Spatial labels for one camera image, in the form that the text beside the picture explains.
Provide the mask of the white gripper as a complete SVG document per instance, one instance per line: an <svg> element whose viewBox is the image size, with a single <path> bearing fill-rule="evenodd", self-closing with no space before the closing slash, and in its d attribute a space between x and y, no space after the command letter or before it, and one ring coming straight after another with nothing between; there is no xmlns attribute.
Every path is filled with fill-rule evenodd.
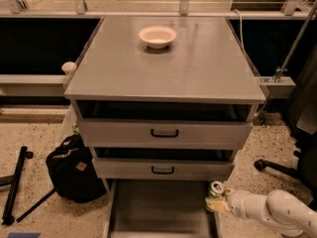
<svg viewBox="0 0 317 238"><path fill-rule="evenodd" d="M268 215L266 196L247 190L225 188L225 197L206 197L206 208L212 212L231 213L242 219L265 220Z"/></svg>

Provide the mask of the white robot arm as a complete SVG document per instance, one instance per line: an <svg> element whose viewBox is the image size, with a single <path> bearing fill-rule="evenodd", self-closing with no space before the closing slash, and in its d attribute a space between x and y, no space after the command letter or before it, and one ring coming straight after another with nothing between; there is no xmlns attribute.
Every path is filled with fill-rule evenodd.
<svg viewBox="0 0 317 238"><path fill-rule="evenodd" d="M237 218L253 219L288 237L306 233L317 238L317 212L284 190L261 195L226 189L221 195L208 195L205 202L209 211L230 212Z"/></svg>

